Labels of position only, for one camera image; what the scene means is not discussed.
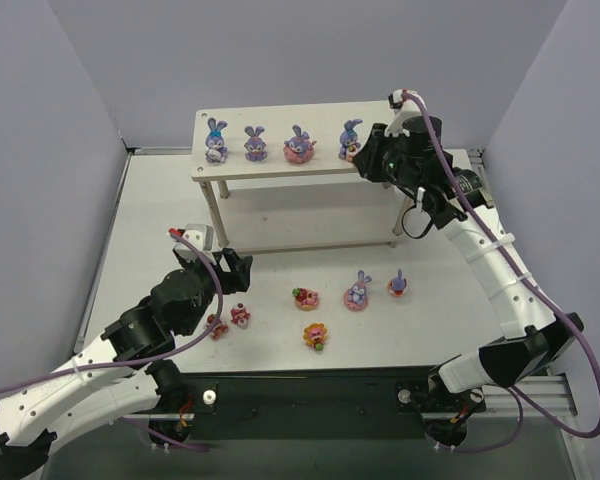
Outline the small purple bunny with strawberry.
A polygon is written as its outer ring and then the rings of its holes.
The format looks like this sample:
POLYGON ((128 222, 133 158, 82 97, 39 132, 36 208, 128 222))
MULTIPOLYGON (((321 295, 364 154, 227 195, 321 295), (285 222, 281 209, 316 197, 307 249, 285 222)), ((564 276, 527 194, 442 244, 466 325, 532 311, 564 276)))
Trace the small purple bunny with strawberry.
POLYGON ((361 144, 356 127, 362 123, 362 119, 350 119, 344 122, 343 131, 339 136, 339 159, 351 162, 360 150, 361 144))

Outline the purple bunny sitting toy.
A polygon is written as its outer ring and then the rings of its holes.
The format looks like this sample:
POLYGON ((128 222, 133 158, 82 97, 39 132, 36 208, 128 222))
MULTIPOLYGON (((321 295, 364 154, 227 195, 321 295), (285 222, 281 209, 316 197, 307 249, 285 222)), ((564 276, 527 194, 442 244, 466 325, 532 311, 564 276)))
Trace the purple bunny sitting toy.
POLYGON ((266 142, 261 138, 263 126, 246 126, 244 132, 248 139, 244 144, 245 158, 250 162, 260 162, 267 158, 266 142))

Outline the purple bunny blue bow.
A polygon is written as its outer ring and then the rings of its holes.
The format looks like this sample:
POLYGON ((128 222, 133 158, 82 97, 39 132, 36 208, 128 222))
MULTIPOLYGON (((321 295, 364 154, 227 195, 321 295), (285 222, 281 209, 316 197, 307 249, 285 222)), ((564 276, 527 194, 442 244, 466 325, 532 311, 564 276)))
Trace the purple bunny blue bow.
POLYGON ((207 125, 209 133, 204 142, 206 148, 205 158, 209 163, 224 163, 228 155, 223 137, 223 130, 227 127, 227 122, 209 117, 207 125))

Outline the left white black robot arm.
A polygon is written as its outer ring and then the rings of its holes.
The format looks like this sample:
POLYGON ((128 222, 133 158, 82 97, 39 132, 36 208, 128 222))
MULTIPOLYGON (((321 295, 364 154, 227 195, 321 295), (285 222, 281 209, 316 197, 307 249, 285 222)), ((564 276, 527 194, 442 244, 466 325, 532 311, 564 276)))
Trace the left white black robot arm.
POLYGON ((173 250, 180 266, 148 296, 55 371, 0 388, 0 479, 23 479, 84 433, 137 411, 185 400, 187 388, 171 356, 175 339, 195 346, 212 304, 247 291, 253 258, 230 248, 201 252, 185 241, 173 250))

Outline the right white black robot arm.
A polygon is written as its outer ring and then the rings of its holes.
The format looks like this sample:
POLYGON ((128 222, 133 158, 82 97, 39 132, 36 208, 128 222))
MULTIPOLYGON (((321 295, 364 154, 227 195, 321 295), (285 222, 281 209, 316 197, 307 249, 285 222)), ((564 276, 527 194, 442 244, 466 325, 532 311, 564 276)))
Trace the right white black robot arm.
POLYGON ((535 282, 500 227, 481 179, 459 169, 439 145, 441 122, 413 116, 397 134, 375 123, 353 158, 360 176, 397 187, 458 249, 493 307, 501 336, 440 365, 435 379, 450 393, 494 384, 511 387, 555 361, 580 339, 583 323, 564 313, 535 282))

